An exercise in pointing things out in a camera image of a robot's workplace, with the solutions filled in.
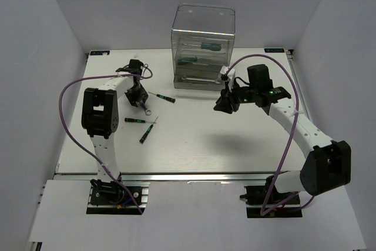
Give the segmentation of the silver wrench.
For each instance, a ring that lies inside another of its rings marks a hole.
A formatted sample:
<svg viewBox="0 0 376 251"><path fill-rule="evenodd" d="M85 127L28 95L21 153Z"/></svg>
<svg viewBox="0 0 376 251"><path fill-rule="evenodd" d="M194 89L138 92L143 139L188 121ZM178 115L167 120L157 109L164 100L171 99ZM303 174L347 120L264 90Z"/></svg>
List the silver wrench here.
<svg viewBox="0 0 376 251"><path fill-rule="evenodd" d="M144 110L146 116L150 116L152 114L152 111L145 105L143 101L139 101L137 104Z"/></svg>
<svg viewBox="0 0 376 251"><path fill-rule="evenodd" d="M221 84L218 79L208 79L208 78L197 78L197 77L188 77L182 76L181 80L188 81L192 83L213 83L213 84Z"/></svg>

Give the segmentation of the long green handle screwdriver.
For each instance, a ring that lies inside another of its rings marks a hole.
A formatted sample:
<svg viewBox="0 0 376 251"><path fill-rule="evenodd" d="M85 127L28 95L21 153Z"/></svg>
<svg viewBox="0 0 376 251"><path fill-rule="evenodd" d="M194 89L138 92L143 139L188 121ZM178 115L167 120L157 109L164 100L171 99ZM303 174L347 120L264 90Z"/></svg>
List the long green handle screwdriver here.
<svg viewBox="0 0 376 251"><path fill-rule="evenodd" d="M225 65L227 62L222 60L218 56L207 56L207 57L184 57L176 61L177 65L186 65L190 63L196 63L201 65Z"/></svg>

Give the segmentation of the short green handle screwdriver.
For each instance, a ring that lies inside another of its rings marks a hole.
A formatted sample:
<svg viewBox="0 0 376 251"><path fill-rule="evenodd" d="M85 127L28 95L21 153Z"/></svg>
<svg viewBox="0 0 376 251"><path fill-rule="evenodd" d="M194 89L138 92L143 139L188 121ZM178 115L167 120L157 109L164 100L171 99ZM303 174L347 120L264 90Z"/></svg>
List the short green handle screwdriver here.
<svg viewBox="0 0 376 251"><path fill-rule="evenodd" d="M222 47L220 44L217 43L201 43L201 44L188 44L184 43L184 46L191 46L191 47L196 47L204 50L209 50L213 52L219 52L221 51Z"/></svg>

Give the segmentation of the clear plastic drawer cabinet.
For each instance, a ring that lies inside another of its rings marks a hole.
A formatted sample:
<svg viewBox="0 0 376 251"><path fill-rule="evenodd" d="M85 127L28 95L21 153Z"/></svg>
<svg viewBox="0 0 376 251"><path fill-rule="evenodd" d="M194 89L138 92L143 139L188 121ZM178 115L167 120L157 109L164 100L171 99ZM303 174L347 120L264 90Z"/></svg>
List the clear plastic drawer cabinet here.
<svg viewBox="0 0 376 251"><path fill-rule="evenodd" d="M219 5L199 5L183 3L177 7L171 31L173 59L173 83L176 89L219 91L224 83L218 75L222 66L229 66L236 35L236 11ZM222 49L213 52L188 44L217 43ZM226 61L225 65L201 65L190 63L177 65L176 61L184 57L218 56ZM182 76L218 79L221 84L192 83L181 80Z"/></svg>

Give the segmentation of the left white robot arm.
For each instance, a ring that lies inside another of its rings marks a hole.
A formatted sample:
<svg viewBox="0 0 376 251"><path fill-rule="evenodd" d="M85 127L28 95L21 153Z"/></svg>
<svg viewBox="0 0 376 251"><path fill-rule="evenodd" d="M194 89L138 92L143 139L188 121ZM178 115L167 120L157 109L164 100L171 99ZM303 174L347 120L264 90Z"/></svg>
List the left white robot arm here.
<svg viewBox="0 0 376 251"><path fill-rule="evenodd" d="M89 135L98 162L98 174L91 181L94 188L104 187L104 197L110 203L119 203L124 197L121 172L116 162L114 135L118 129L118 100L125 96L133 107L140 107L147 116L152 111L147 108L149 97L140 80L148 65L138 59L116 70L118 73L98 88L86 88L83 95L82 127Z"/></svg>

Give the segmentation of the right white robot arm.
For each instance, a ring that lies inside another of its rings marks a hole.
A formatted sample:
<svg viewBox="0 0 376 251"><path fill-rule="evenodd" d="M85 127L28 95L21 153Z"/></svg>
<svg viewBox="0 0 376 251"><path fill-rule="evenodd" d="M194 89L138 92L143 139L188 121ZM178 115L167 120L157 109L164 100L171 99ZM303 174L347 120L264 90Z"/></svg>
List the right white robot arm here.
<svg viewBox="0 0 376 251"><path fill-rule="evenodd" d="M242 103L254 103L292 134L305 162L301 170L279 174L275 183L265 188L266 198L279 203L289 192L307 192L317 196L351 180L351 148L346 141L336 142L319 130L304 114L298 112L291 95L282 86L273 86L264 64L247 69L249 82L240 86L235 71L222 67L219 78L224 89L214 110L231 114Z"/></svg>

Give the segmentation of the thin black green screwdriver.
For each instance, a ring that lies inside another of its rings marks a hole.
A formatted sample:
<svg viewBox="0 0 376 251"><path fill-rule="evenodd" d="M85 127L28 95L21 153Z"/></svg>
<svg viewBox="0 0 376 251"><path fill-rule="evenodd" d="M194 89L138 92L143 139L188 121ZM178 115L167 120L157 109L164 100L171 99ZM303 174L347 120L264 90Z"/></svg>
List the thin black green screwdriver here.
<svg viewBox="0 0 376 251"><path fill-rule="evenodd" d="M165 101L168 101L170 103L175 103L175 98L171 98L171 97L168 97L168 96L164 96L164 95L161 95L161 94L158 94L158 93L152 93L152 92L149 92L149 94L152 94L160 99L163 99Z"/></svg>

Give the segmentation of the small black green screwdriver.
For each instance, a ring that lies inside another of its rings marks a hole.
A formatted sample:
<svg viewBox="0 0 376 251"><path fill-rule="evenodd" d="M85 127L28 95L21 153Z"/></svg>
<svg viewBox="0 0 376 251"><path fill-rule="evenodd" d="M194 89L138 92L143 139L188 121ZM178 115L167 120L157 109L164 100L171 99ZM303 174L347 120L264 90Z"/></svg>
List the small black green screwdriver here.
<svg viewBox="0 0 376 251"><path fill-rule="evenodd" d="M155 121L150 124L150 126L148 127L148 129L146 130L146 132L140 138L140 140L139 140L140 144L144 144L145 140L147 139L147 137L149 136L150 132L152 131L154 125L156 124L157 119L158 118L156 118Z"/></svg>

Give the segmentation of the blue label left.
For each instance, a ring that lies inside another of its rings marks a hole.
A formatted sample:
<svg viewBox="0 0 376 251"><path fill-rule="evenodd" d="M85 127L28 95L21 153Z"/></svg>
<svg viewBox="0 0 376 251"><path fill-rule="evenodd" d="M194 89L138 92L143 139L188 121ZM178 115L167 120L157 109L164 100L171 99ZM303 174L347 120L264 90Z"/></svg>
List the blue label left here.
<svg viewBox="0 0 376 251"><path fill-rule="evenodd" d="M110 54L110 51L91 51L90 56L107 56Z"/></svg>

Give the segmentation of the blue label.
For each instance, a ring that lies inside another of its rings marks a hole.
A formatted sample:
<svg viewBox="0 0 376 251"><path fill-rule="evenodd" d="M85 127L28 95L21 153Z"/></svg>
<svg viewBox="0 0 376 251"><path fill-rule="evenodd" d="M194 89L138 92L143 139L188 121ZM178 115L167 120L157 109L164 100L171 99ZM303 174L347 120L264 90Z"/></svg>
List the blue label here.
<svg viewBox="0 0 376 251"><path fill-rule="evenodd" d="M110 54L110 51L91 51L90 56L107 56Z"/></svg>
<svg viewBox="0 0 376 251"><path fill-rule="evenodd" d="M283 48L264 48L265 53L285 53Z"/></svg>

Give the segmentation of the blue label right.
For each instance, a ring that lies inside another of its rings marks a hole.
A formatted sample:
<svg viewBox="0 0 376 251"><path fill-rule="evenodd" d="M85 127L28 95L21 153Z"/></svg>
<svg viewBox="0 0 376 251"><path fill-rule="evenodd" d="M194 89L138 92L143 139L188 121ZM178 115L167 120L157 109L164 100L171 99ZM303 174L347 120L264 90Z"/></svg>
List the blue label right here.
<svg viewBox="0 0 376 251"><path fill-rule="evenodd" d="M285 53L283 48L264 48L265 53Z"/></svg>

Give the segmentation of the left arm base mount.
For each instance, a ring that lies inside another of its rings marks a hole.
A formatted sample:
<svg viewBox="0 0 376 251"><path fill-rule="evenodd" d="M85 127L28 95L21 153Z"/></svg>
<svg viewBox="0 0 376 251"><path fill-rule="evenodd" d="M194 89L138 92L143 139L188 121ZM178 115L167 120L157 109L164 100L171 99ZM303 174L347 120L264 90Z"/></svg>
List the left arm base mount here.
<svg viewBox="0 0 376 251"><path fill-rule="evenodd" d="M87 215L138 215L146 207L146 188L128 186L128 190L115 182L92 179L86 208Z"/></svg>

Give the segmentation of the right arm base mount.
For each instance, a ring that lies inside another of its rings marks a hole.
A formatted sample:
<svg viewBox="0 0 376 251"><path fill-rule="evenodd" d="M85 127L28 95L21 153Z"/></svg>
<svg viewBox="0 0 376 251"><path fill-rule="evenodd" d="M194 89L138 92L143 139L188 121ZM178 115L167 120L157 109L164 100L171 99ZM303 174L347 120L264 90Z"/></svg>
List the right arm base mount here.
<svg viewBox="0 0 376 251"><path fill-rule="evenodd" d="M288 202L279 205L273 209L268 214L261 215L261 207L263 205L264 199L266 197L267 191L271 184L273 177L268 176L262 185L250 185L245 186L245 193L240 195L240 200L246 203L246 212L249 219L276 219L276 218L301 218L303 217L302 211L300 210L300 198L299 195L294 193L278 193L276 188L273 188L272 193L268 199L265 210L278 204L285 198L293 195Z"/></svg>

